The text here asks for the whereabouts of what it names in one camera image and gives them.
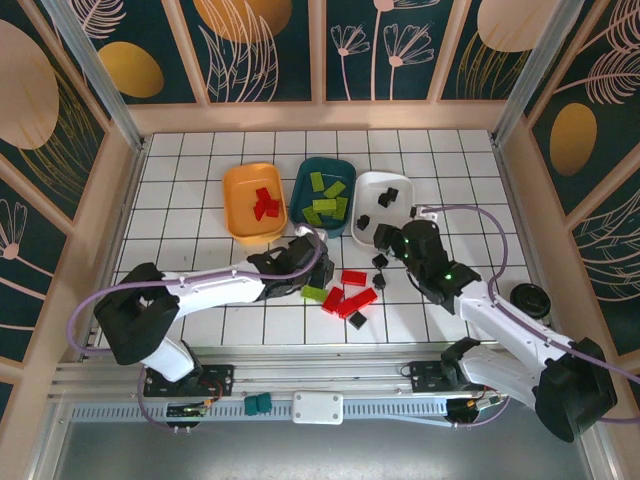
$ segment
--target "dark teal wallpaper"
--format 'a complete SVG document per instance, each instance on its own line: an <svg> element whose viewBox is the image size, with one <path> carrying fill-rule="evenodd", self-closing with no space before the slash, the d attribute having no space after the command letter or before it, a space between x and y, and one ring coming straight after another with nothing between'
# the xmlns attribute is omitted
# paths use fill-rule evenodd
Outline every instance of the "dark teal wallpaper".
<svg viewBox="0 0 640 480"><path fill-rule="evenodd" d="M70 5L127 104L195 102L160 0ZM38 6L51 22L39 0Z"/></svg>
<svg viewBox="0 0 640 480"><path fill-rule="evenodd" d="M0 180L0 356L21 362L66 236Z"/></svg>
<svg viewBox="0 0 640 480"><path fill-rule="evenodd" d="M637 3L612 1L533 125L566 213L640 142L638 25Z"/></svg>
<svg viewBox="0 0 640 480"><path fill-rule="evenodd" d="M307 0L181 0L209 99L311 100Z"/></svg>
<svg viewBox="0 0 640 480"><path fill-rule="evenodd" d="M506 99L554 6L549 0L472 0L442 99Z"/></svg>
<svg viewBox="0 0 640 480"><path fill-rule="evenodd" d="M573 231L618 354L640 348L640 171Z"/></svg>
<svg viewBox="0 0 640 480"><path fill-rule="evenodd" d="M328 0L327 100L425 100L452 3Z"/></svg>
<svg viewBox="0 0 640 480"><path fill-rule="evenodd" d="M2 422L2 417L4 417L4 412L9 404L12 390L13 385L10 383L0 382L0 422Z"/></svg>
<svg viewBox="0 0 640 480"><path fill-rule="evenodd" d="M594 3L595 3L595 0L584 0L584 3L582 4L582 9L580 10L580 14L578 15L578 19L573 24L573 27L569 30L569 33L567 33L567 36L564 39L564 43L558 50L558 53L556 54L556 58L551 63L551 66L549 67L547 74L542 79L542 81L540 82L540 85L538 85L538 88L536 88L535 92L533 92L533 95L531 97L531 100L529 100L529 103L527 103L527 106L524 109L525 115L529 115L533 107L535 107L538 101L538 98L540 98L540 95L542 95L543 90L547 86L547 81L549 80L549 77L557 68L558 64L562 60L562 57L564 57L564 54L567 52L567 48L569 48L569 45L571 45L571 42L576 36L576 33L578 33L578 30L580 29L582 22L584 22L585 17L593 7Z"/></svg>
<svg viewBox="0 0 640 480"><path fill-rule="evenodd" d="M16 2L0 4L0 156L73 218L104 131Z"/></svg>

